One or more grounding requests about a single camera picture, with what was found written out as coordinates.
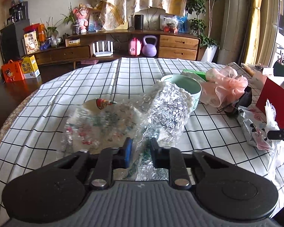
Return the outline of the black fabric pouch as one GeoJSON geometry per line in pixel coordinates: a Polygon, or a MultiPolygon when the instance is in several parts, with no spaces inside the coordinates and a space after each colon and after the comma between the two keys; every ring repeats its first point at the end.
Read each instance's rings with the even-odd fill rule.
{"type": "Polygon", "coordinates": [[[224,112],[228,117],[237,117],[239,114],[239,106],[249,107],[252,103],[252,88],[250,86],[244,89],[244,94],[236,101],[218,109],[217,113],[224,112]]]}

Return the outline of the green scrubbing sponge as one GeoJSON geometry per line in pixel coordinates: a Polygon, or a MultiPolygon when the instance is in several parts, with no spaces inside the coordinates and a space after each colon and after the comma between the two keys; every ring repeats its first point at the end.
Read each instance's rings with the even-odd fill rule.
{"type": "Polygon", "coordinates": [[[196,80],[197,82],[206,82],[206,73],[205,72],[200,72],[200,71],[195,71],[195,70],[189,70],[189,69],[184,69],[181,72],[181,75],[187,76],[191,79],[196,80]]]}

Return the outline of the panda print wipes pack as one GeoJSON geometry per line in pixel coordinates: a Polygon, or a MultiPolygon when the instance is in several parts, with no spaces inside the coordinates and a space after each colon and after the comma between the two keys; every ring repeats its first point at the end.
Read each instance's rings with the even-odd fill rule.
{"type": "Polygon", "coordinates": [[[239,114],[236,119],[248,145],[271,152],[274,145],[267,138],[266,123],[262,122],[259,113],[243,106],[239,106],[238,111],[239,114]]]}

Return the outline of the red white cardboard box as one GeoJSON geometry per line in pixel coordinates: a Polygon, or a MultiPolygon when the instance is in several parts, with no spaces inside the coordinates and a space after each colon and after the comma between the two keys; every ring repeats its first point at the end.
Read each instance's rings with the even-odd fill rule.
{"type": "Polygon", "coordinates": [[[257,108],[263,113],[265,113],[266,100],[269,100],[275,107],[275,120],[279,128],[284,129],[284,77],[273,76],[266,78],[256,103],[257,108]]]}

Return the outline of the green orange tissue organizer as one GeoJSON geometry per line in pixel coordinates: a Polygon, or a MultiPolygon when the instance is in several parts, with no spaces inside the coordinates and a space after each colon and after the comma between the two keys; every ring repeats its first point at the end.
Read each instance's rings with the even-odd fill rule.
{"type": "Polygon", "coordinates": [[[273,75],[284,77],[284,54],[278,56],[277,61],[273,65],[273,75]]]}

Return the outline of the mint green ceramic mug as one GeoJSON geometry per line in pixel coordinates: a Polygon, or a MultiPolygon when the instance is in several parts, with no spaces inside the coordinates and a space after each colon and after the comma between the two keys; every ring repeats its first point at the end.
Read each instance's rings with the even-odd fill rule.
{"type": "Polygon", "coordinates": [[[161,81],[168,81],[176,84],[179,88],[182,88],[190,93],[190,96],[192,98],[192,107],[190,108],[190,112],[195,111],[202,92],[202,86],[196,80],[184,75],[172,74],[162,77],[161,81]]]}

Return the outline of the black white checkered tablecloth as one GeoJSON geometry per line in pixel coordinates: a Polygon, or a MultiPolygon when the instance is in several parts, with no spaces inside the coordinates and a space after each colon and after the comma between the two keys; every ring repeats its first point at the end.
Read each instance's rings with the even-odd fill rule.
{"type": "MultiPolygon", "coordinates": [[[[41,85],[0,143],[0,226],[9,220],[1,199],[3,188],[12,179],[56,160],[63,128],[76,106],[99,97],[114,101],[141,97],[165,75],[211,68],[221,65],[121,58],[71,71],[41,85]]],[[[186,153],[202,149],[259,175],[267,174],[269,154],[247,144],[235,119],[202,103],[191,114],[178,148],[186,153]]]]}

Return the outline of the white wifi router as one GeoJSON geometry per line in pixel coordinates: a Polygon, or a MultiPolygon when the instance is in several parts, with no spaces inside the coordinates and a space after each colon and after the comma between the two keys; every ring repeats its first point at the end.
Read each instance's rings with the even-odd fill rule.
{"type": "Polygon", "coordinates": [[[112,41],[97,41],[92,43],[93,56],[102,58],[113,55],[113,42],[112,41]]]}

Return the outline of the white tall planter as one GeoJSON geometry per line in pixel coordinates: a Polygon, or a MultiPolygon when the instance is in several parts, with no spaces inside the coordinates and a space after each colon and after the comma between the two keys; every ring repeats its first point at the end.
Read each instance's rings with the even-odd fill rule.
{"type": "Polygon", "coordinates": [[[218,47],[217,46],[211,46],[211,47],[207,47],[204,50],[204,54],[201,58],[201,62],[212,62],[216,51],[217,51],[218,47]]]}

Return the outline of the purple kettlebell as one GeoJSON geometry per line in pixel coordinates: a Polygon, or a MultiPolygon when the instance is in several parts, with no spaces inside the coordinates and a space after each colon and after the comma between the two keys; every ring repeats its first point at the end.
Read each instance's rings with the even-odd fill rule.
{"type": "Polygon", "coordinates": [[[157,54],[157,49],[156,49],[156,44],[157,44],[157,37],[153,35],[146,35],[143,38],[143,48],[142,48],[142,53],[144,56],[152,58],[156,56],[157,54]],[[155,42],[154,44],[149,44],[146,43],[146,39],[154,39],[155,42]]]}

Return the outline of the wooden tv sideboard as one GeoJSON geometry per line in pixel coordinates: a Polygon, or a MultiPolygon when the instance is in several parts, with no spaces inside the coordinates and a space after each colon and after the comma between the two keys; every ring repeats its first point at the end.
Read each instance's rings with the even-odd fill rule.
{"type": "Polygon", "coordinates": [[[200,49],[201,40],[198,37],[185,33],[169,33],[160,30],[111,30],[88,32],[81,35],[70,35],[65,38],[65,44],[57,48],[49,48],[34,54],[38,66],[69,63],[76,66],[77,61],[96,60],[105,61],[122,57],[129,58],[129,44],[132,38],[141,42],[144,36],[155,36],[157,39],[146,39],[147,43],[156,43],[156,58],[196,60],[200,49]],[[111,56],[95,57],[93,48],[97,42],[108,46],[113,42],[111,56]]]}

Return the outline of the pink small case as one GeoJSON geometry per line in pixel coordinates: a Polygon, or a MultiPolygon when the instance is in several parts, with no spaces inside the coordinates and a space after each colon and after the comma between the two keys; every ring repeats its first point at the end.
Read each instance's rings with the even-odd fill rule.
{"type": "Polygon", "coordinates": [[[132,38],[129,42],[129,54],[131,56],[139,56],[141,53],[141,47],[141,41],[136,37],[132,38]]]}

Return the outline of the yellow carton box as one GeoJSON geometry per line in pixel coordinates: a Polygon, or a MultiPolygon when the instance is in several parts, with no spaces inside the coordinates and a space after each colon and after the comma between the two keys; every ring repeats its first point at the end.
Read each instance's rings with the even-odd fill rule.
{"type": "Polygon", "coordinates": [[[24,57],[20,66],[25,79],[34,79],[40,75],[34,55],[24,57]]]}

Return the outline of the orange gift bag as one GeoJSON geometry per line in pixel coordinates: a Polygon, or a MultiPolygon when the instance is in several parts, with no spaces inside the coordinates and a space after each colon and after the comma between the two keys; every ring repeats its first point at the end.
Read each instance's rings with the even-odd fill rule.
{"type": "Polygon", "coordinates": [[[7,64],[2,65],[1,70],[6,83],[24,80],[20,63],[21,61],[9,60],[7,64]]]}

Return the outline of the clear bag of snacks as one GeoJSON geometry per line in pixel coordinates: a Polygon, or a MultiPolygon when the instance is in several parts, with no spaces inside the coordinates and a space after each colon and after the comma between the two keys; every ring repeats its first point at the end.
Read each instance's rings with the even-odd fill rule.
{"type": "Polygon", "coordinates": [[[168,33],[177,34],[178,33],[179,22],[177,17],[164,17],[163,21],[163,31],[168,33]]]}

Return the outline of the blue plastic bag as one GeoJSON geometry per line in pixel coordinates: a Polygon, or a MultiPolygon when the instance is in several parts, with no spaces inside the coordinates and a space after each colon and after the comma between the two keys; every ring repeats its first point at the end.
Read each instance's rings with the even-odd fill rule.
{"type": "Polygon", "coordinates": [[[186,16],[180,17],[177,16],[178,21],[178,33],[188,33],[189,26],[188,26],[188,18],[186,16]]]}

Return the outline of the black cylinder speaker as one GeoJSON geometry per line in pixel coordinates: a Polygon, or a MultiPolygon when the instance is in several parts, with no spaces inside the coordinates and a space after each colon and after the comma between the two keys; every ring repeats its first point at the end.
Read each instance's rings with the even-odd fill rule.
{"type": "Polygon", "coordinates": [[[142,14],[134,15],[134,29],[143,30],[144,28],[144,16],[142,14]]]}

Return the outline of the snack box on sideboard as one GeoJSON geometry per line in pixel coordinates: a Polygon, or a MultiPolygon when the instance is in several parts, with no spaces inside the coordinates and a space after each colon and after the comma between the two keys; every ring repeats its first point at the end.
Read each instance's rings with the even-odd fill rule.
{"type": "Polygon", "coordinates": [[[39,51],[36,31],[26,33],[24,35],[24,43],[27,54],[33,54],[39,51]]]}

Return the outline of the pink plush doll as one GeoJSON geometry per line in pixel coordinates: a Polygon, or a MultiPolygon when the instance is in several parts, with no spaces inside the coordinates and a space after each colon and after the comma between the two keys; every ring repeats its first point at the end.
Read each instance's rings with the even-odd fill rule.
{"type": "Polygon", "coordinates": [[[89,14],[89,4],[83,5],[79,4],[78,8],[74,8],[73,14],[75,15],[76,24],[79,25],[80,33],[87,32],[88,20],[87,16],[89,14]]]}

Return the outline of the yellow window curtain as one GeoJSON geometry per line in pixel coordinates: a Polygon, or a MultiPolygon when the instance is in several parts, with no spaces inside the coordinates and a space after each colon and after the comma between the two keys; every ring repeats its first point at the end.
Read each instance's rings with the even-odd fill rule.
{"type": "Polygon", "coordinates": [[[243,43],[242,62],[254,65],[260,40],[262,0],[249,0],[248,23],[243,43]]]}

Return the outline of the green potted tree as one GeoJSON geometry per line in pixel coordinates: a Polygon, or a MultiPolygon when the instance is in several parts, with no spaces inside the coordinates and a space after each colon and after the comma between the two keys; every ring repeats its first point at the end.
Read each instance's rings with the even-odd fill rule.
{"type": "Polygon", "coordinates": [[[186,12],[194,15],[190,19],[191,32],[200,38],[201,48],[219,47],[217,40],[211,37],[213,27],[213,9],[219,0],[187,0],[186,12]]]}

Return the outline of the black coffee machine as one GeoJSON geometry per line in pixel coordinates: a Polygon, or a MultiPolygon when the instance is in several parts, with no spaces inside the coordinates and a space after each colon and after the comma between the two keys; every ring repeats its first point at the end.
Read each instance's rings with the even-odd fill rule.
{"type": "Polygon", "coordinates": [[[11,7],[9,9],[9,15],[10,17],[7,19],[8,25],[11,23],[29,19],[28,2],[23,1],[11,7]]]}

